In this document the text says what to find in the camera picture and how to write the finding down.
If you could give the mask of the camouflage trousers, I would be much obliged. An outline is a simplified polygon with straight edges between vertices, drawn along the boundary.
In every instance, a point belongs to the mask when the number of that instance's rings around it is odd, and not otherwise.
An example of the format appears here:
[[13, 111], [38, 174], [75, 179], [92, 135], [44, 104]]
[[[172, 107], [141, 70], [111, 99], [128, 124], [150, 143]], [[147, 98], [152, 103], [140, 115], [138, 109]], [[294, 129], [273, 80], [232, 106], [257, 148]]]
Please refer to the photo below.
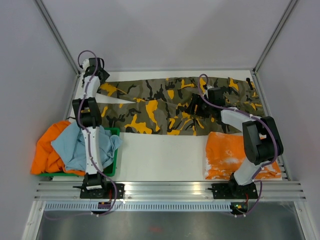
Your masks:
[[106, 82], [98, 93], [124, 103], [99, 103], [102, 126], [123, 133], [207, 136], [211, 132], [235, 134], [238, 130], [218, 118], [185, 113], [193, 94], [221, 88], [225, 106], [263, 117], [255, 85], [250, 81], [221, 77], [169, 77]]

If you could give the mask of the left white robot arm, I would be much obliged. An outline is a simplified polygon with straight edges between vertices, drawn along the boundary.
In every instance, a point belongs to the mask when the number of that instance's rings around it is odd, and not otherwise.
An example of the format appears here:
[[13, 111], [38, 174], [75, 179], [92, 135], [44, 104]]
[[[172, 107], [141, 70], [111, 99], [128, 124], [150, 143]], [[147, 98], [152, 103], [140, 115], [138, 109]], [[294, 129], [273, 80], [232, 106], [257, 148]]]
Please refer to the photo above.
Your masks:
[[85, 148], [85, 175], [80, 189], [81, 199], [102, 199], [109, 193], [109, 186], [103, 173], [100, 154], [100, 126], [102, 116], [96, 94], [101, 84], [109, 77], [104, 70], [104, 60], [88, 58], [80, 65], [83, 92], [72, 101], [76, 124], [81, 130]]

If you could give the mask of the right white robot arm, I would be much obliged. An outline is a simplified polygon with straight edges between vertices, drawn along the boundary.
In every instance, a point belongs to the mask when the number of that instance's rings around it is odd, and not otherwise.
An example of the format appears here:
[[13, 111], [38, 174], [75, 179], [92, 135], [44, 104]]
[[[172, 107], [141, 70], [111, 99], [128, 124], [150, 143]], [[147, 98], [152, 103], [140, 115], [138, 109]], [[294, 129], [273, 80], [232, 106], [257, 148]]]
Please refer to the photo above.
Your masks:
[[228, 182], [212, 184], [210, 190], [214, 199], [243, 199], [245, 196], [258, 199], [256, 176], [284, 151], [275, 120], [227, 107], [220, 87], [209, 88], [203, 94], [194, 93], [186, 112], [199, 117], [215, 116], [223, 124], [242, 132], [244, 161]]

